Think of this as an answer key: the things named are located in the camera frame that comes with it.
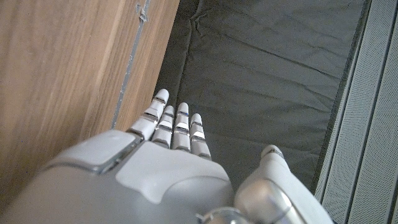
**silver finger segment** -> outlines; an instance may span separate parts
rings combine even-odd
[[[188,105],[181,103],[178,106],[175,119],[172,149],[180,149],[191,152],[188,123]]]
[[[152,142],[160,144],[167,149],[170,148],[172,141],[172,128],[174,119],[174,108],[172,106],[166,106],[163,115],[156,127]]]
[[[165,89],[160,90],[148,109],[128,129],[128,132],[140,135],[143,140],[149,140],[155,131],[168,99],[169,92]]]
[[[203,131],[201,116],[199,114],[192,116],[190,139],[191,153],[211,160],[210,150],[205,140],[205,132]]]

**dark gray padded mat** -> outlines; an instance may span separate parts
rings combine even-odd
[[[311,187],[363,3],[180,1],[156,91],[201,114],[235,190],[268,144]]]

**wood grain surface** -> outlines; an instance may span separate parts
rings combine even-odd
[[[0,211],[61,150],[111,127],[137,4],[145,0],[0,1]],[[177,6],[150,2],[122,129],[149,104]]]

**floor mat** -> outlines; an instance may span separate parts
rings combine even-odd
[[[363,0],[181,0],[156,91],[200,113],[236,190],[275,144],[311,187]]]

